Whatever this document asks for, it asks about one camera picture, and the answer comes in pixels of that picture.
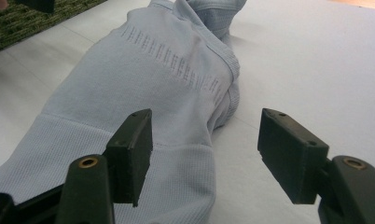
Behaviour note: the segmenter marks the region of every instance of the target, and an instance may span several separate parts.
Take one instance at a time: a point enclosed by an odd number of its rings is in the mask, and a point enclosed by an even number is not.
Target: knit fabric
[[[223,8],[225,18],[206,18],[203,8],[198,16],[200,2],[208,1],[154,0],[95,44],[0,167],[0,192],[21,203],[61,185],[69,163],[102,154],[125,118],[151,108],[154,149],[139,206],[115,204],[117,223],[206,223],[215,202],[211,134],[239,98],[239,64],[217,30],[229,34],[243,1],[228,1],[238,9]]]

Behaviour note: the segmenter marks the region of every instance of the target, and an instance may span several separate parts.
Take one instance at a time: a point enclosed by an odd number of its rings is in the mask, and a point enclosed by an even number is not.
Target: ribbed textile
[[[211,133],[237,108],[239,64],[211,29],[228,35],[231,14],[222,9],[226,19],[216,13],[220,23],[207,27],[199,2],[154,0],[96,43],[0,167],[0,192],[21,203],[60,185],[70,162],[102,154],[125,118],[151,108],[154,149],[139,206],[116,204],[117,223],[206,223],[215,201]]]

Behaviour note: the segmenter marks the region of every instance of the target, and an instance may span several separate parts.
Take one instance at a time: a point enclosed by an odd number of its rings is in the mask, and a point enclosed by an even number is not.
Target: green fabric
[[[53,14],[46,14],[24,5],[9,2],[10,6],[0,11],[0,49],[44,31],[105,0],[57,0]]]

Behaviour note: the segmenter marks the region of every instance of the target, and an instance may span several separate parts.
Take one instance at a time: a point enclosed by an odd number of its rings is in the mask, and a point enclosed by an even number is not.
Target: black plastic part
[[[312,204],[329,146],[287,114],[264,108],[257,149],[292,203]]]
[[[89,155],[71,163],[57,214],[57,224],[113,224],[106,158]]]
[[[37,11],[53,13],[55,0],[15,0],[18,4],[23,4]]]
[[[150,109],[129,115],[106,145],[114,203],[138,205],[153,148],[151,118]]]
[[[353,157],[333,158],[329,167],[344,221],[375,224],[375,168]]]
[[[30,224],[54,223],[62,192],[63,185],[60,185],[17,205],[19,222]]]
[[[17,222],[17,209],[10,195],[0,193],[0,224],[15,224]]]

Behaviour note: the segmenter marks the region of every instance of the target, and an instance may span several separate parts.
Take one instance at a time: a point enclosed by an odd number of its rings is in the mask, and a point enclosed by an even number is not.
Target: screw hole
[[[366,168],[366,165],[361,162],[361,161],[358,161],[358,160],[355,160],[353,158],[345,158],[344,160],[344,163],[357,169],[357,170],[363,170]]]
[[[95,166],[98,162],[97,158],[94,157],[88,157],[80,161],[79,167],[80,168],[90,168],[92,166]]]
[[[314,142],[314,141],[309,141],[309,144],[314,146],[314,147],[316,146],[316,142]]]

